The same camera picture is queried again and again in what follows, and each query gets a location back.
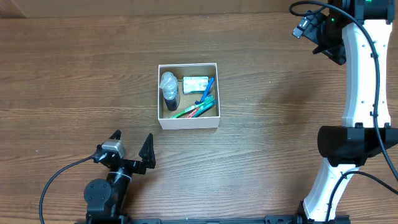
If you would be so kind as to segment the Colgate toothpaste tube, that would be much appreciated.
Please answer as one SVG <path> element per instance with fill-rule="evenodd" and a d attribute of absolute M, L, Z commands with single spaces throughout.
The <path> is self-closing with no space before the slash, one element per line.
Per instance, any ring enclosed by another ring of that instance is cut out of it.
<path fill-rule="evenodd" d="M 197 109 L 194 109 L 190 114 L 188 114 L 186 116 L 186 118 L 197 118 L 197 117 L 201 116 L 203 113 L 205 113 L 206 111 L 208 111 L 209 109 L 211 109 L 212 107 L 214 107 L 214 105 L 216 105 L 215 100 L 213 100 L 203 106 L 200 106 Z"/>

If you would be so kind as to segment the green white toothbrush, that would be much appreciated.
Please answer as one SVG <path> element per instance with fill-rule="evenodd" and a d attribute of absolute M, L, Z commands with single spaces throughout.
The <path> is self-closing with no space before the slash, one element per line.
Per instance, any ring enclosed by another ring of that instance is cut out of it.
<path fill-rule="evenodd" d="M 190 114 L 194 109 L 199 108 L 200 106 L 203 106 L 211 101 L 215 100 L 215 98 L 212 95 L 208 95 L 203 103 L 200 103 L 199 105 L 192 105 L 183 110 L 182 112 L 179 112 L 173 116 L 171 116 L 172 119 L 174 118 L 181 118 L 183 115 L 188 115 Z"/>

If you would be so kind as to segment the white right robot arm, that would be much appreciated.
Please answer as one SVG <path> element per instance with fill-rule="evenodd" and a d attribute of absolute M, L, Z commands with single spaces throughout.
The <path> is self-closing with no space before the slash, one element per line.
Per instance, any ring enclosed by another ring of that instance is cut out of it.
<path fill-rule="evenodd" d="M 394 1 L 320 2 L 294 30 L 316 44 L 316 53 L 346 65 L 346 102 L 339 126 L 322 126 L 323 160 L 301 204 L 302 223 L 346 223 L 335 212 L 346 186 L 365 162 L 397 144 L 386 96 L 387 48 Z"/>

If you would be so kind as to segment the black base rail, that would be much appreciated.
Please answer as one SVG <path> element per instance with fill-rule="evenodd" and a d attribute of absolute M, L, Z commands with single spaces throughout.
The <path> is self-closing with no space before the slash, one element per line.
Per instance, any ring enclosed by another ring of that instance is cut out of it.
<path fill-rule="evenodd" d="M 264 218 L 222 218 L 222 219 L 185 219 L 185 220 L 161 220 L 158 218 L 132 219 L 122 218 L 119 220 L 94 220 L 81 221 L 84 223 L 127 223 L 127 224 L 305 224 L 323 222 L 306 220 L 300 215 L 266 215 Z"/>

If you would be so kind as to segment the dark bottle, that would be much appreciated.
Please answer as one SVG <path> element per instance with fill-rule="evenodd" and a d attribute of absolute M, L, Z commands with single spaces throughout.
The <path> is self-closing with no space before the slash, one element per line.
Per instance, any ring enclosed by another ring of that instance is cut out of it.
<path fill-rule="evenodd" d="M 163 73 L 159 88 L 162 90 L 167 109 L 169 111 L 175 111 L 180 103 L 177 77 L 175 77 L 172 72 Z"/>

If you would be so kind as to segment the green soap bar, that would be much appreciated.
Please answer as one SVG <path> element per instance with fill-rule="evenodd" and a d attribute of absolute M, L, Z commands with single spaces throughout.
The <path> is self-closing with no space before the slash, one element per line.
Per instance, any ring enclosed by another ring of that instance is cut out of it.
<path fill-rule="evenodd" d="M 200 93 L 204 92 L 209 84 L 208 77 L 183 77 L 183 93 Z"/>

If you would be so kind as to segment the blue disposable razor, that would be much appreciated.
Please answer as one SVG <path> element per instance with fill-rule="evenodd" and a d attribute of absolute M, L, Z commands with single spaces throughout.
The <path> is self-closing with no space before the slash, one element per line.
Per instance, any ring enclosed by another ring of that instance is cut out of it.
<path fill-rule="evenodd" d="M 214 77 L 210 78 L 210 80 L 209 80 L 209 82 L 208 82 L 208 85 L 207 85 L 205 91 L 203 92 L 200 101 L 196 101 L 196 102 L 195 102 L 196 105 L 199 105 L 200 103 L 203 103 L 203 102 L 205 101 L 206 97 L 207 97 L 207 96 L 209 95 L 209 93 L 210 93 L 210 90 L 211 90 L 211 87 L 212 87 L 212 85 L 213 85 L 213 83 L 214 83 L 214 80 L 215 80 Z"/>

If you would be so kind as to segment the white cardboard box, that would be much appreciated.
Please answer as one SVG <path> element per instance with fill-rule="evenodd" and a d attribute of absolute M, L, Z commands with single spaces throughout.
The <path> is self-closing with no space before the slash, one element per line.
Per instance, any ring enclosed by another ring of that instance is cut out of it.
<path fill-rule="evenodd" d="M 161 76 L 165 72 L 171 72 L 178 80 L 178 87 L 180 92 L 180 103 L 175 111 L 167 109 L 162 90 L 159 89 L 157 93 L 157 118 L 162 129 L 201 129 L 201 128 L 217 128 L 220 123 L 220 94 L 218 87 L 218 67 L 216 63 L 188 63 L 188 64 L 166 64 L 158 66 L 158 81 L 161 82 Z M 201 94 L 183 94 L 182 78 L 183 77 L 199 77 L 206 76 L 214 78 L 211 86 L 211 95 L 215 98 L 216 104 L 204 112 L 197 118 L 187 118 L 183 115 L 180 118 L 173 118 L 172 116 L 182 112 L 189 106 L 199 101 Z"/>

